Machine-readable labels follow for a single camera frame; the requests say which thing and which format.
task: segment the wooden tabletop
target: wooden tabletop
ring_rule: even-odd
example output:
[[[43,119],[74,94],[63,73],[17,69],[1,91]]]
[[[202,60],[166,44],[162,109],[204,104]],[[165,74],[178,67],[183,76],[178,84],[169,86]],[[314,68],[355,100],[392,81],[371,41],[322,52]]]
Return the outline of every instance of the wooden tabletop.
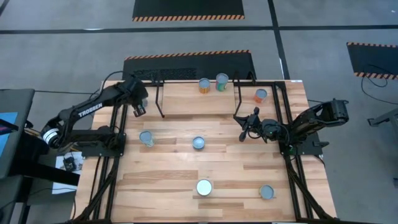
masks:
[[[286,86],[295,118],[308,108],[304,86],[302,82],[291,81],[286,81]],[[268,97],[262,104],[253,100],[258,88],[241,87],[243,102],[238,116],[247,116],[258,106],[260,119],[276,119],[271,88],[264,87]],[[239,142],[242,130],[232,115],[161,118],[154,103],[156,87],[147,90],[147,114],[135,118],[132,109],[127,114],[127,146],[119,164],[113,222],[295,221],[285,163],[276,142],[265,144],[262,139],[251,138]],[[162,90],[159,91],[160,105]],[[235,99],[238,104],[236,87]],[[281,93],[279,99],[285,111]],[[97,111],[93,129],[109,125],[111,113],[112,108]],[[148,148],[139,142],[142,130],[154,134],[154,147]],[[205,138],[203,151],[193,150],[191,143],[195,136]],[[76,214],[88,205],[97,159],[88,158],[84,162],[76,193]],[[335,216],[323,164],[314,156],[302,156],[302,160],[309,191],[326,212]],[[200,179],[208,179],[213,185],[207,197],[197,194],[196,184]],[[259,188],[264,184],[275,189],[272,200],[261,199]],[[107,196],[106,192],[100,217],[104,217]],[[298,197],[304,217],[305,207],[299,190]]]

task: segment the can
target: can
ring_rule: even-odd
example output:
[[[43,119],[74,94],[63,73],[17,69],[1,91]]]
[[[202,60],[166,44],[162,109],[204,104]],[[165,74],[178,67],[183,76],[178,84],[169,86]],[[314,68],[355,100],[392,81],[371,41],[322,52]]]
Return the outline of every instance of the can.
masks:
[[[199,80],[199,91],[201,93],[208,93],[210,91],[210,80],[207,78],[201,78]]]
[[[155,145],[154,136],[150,131],[143,131],[139,134],[139,140],[145,144],[147,147],[152,147]]]
[[[192,146],[196,150],[202,150],[205,147],[205,139],[202,137],[195,137],[192,141]]]
[[[224,91],[226,84],[228,83],[228,76],[224,73],[220,73],[216,76],[216,89],[218,91]]]
[[[272,199],[274,198],[275,191],[270,185],[263,185],[259,189],[259,193],[263,199]]]
[[[254,101],[256,103],[262,103],[267,97],[267,91],[265,89],[256,90],[256,94],[254,95]]]
[[[211,190],[213,190],[213,186],[211,186],[211,183],[209,180],[199,180],[197,183],[197,192],[199,195],[206,197],[211,193]]]

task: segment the gray carpet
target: gray carpet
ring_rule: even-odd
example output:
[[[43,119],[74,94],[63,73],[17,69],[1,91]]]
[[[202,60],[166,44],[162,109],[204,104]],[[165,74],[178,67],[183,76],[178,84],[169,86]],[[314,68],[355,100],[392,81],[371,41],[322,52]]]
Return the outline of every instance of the gray carpet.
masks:
[[[134,1],[130,0],[10,0],[0,17],[0,30],[272,25],[266,0],[243,3],[243,21],[132,23]],[[398,24],[395,0],[274,3],[280,26]],[[396,136],[390,124],[371,128],[366,121],[396,106],[361,92],[361,79],[353,75],[345,43],[398,44],[398,30],[281,31],[281,36],[290,77],[303,80],[309,99],[350,102],[349,123],[320,131],[321,139],[330,141],[324,150],[325,163],[338,216],[358,222],[397,223],[398,189],[392,181],[398,177]],[[108,73],[122,69],[123,59],[131,55],[234,49],[252,52],[258,78],[283,79],[273,31],[0,35],[0,49],[0,88],[91,92]],[[379,89],[366,80],[364,88],[378,98],[398,102],[397,81]],[[61,109],[86,97],[37,93],[29,120],[40,129]],[[78,127],[90,124],[86,119]],[[67,220],[72,198],[32,206],[28,223]]]

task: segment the can lid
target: can lid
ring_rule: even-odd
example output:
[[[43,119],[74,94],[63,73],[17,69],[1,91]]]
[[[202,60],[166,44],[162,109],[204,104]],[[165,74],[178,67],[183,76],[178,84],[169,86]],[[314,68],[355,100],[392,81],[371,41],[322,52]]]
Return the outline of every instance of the can lid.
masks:
[[[220,73],[216,76],[216,80],[220,83],[227,83],[228,82],[228,76],[227,74]]]
[[[256,96],[260,98],[265,98],[267,96],[267,91],[265,89],[258,89],[256,91]]]
[[[272,199],[274,197],[274,189],[270,185],[263,185],[260,188],[261,197],[264,199]]]
[[[201,78],[199,80],[199,87],[200,88],[208,88],[210,86],[210,80],[207,78]]]
[[[197,192],[201,196],[209,195],[212,188],[213,187],[211,186],[211,183],[208,180],[199,180],[199,182],[197,184]]]
[[[202,137],[195,137],[192,145],[195,149],[203,149],[205,147],[205,140]]]
[[[148,142],[152,139],[152,133],[150,131],[143,131],[139,135],[139,139],[144,142]]]

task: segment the black mat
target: black mat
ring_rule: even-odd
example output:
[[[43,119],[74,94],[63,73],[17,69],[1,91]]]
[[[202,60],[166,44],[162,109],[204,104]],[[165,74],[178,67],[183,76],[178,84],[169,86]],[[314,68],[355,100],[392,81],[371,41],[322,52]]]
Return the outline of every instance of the black mat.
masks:
[[[396,45],[348,42],[347,48],[355,76],[398,79]]]
[[[244,19],[242,0],[136,0],[132,20],[194,21]]]
[[[239,79],[251,79],[249,72],[256,78],[249,50],[133,56],[125,59],[123,70],[141,80],[152,81],[157,79],[158,74],[165,80],[215,80],[219,73],[225,73],[232,79],[236,70]]]

